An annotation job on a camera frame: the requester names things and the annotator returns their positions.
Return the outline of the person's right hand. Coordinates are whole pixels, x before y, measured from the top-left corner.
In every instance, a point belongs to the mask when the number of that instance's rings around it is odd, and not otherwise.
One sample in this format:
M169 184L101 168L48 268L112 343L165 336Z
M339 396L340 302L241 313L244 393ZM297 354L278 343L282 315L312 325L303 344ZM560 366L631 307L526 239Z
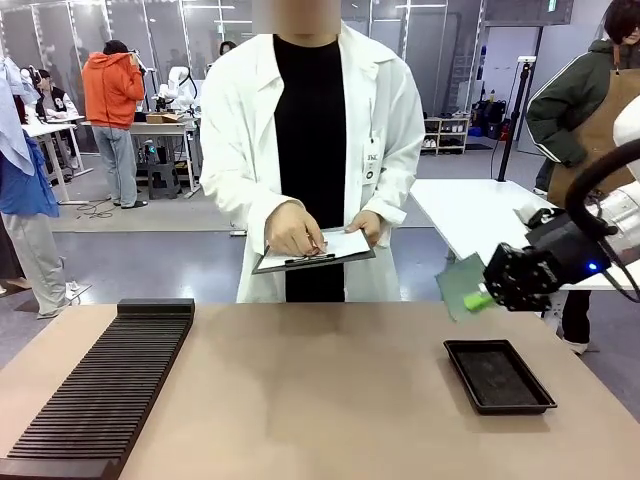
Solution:
M265 224L265 238L275 254L304 257L326 251L326 242L316 220L295 201L279 205Z

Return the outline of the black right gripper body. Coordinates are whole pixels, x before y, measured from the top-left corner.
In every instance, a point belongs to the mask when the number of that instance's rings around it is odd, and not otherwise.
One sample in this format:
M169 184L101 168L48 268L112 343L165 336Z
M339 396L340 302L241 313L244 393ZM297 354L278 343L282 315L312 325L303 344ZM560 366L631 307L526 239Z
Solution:
M512 312L546 312L550 296L561 283L550 252L500 243L483 271L484 286L493 300Z

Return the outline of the person's left hand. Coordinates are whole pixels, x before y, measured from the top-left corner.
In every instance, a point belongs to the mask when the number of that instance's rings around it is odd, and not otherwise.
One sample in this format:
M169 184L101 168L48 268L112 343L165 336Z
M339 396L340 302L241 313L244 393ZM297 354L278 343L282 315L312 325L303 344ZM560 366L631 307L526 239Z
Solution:
M376 246L382 234L382 218L375 212L370 210L362 210L359 212L352 222L346 226L347 233L353 233L361 230L370 246Z

